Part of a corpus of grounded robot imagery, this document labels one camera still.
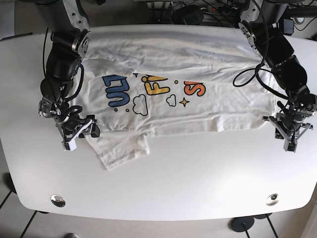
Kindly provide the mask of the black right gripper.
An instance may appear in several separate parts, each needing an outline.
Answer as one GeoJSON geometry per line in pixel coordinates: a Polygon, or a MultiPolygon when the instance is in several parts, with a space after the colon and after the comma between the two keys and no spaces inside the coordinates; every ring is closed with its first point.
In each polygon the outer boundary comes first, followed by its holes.
{"type": "Polygon", "coordinates": [[[78,115],[67,116],[64,121],[55,124],[63,141],[63,145],[76,145],[76,138],[84,138],[86,135],[92,138],[100,136],[100,128],[95,115],[87,115],[84,119],[78,115]]]}

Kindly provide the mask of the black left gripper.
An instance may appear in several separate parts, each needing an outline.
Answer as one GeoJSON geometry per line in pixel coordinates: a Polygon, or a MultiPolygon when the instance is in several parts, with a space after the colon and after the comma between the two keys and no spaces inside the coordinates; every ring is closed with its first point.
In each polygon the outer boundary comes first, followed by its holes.
{"type": "Polygon", "coordinates": [[[263,116],[262,120],[270,122],[275,127],[275,138],[280,140],[296,141],[307,131],[313,130],[313,125],[304,122],[288,120],[285,114],[277,113],[273,116],[263,116]]]}

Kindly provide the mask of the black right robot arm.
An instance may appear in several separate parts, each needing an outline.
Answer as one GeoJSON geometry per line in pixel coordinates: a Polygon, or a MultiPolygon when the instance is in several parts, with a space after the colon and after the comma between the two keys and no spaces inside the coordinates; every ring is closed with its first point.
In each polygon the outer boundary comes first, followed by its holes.
{"type": "Polygon", "coordinates": [[[76,138],[99,137],[94,115],[80,118],[82,107],[70,105],[83,85],[82,60],[90,41],[89,19],[78,0],[35,0],[51,32],[52,49],[44,64],[39,115],[55,121],[66,151],[76,149],[76,138]]]}

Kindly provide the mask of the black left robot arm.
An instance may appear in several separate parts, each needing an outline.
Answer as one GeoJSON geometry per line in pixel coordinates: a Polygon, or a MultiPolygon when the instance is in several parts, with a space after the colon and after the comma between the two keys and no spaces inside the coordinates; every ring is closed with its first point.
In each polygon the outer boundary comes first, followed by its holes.
{"type": "Polygon", "coordinates": [[[298,139],[313,128],[305,120],[316,113],[317,97],[310,92],[307,73],[279,28],[280,18],[292,3],[291,0],[247,0],[241,8],[238,25],[250,46],[262,58],[252,69],[252,78],[270,93],[286,100],[286,104],[277,102],[281,111],[276,116],[263,117],[263,120],[274,125],[275,138],[284,140],[284,150],[295,152],[298,139]],[[265,64],[285,94],[261,80],[259,72],[265,64]]]}

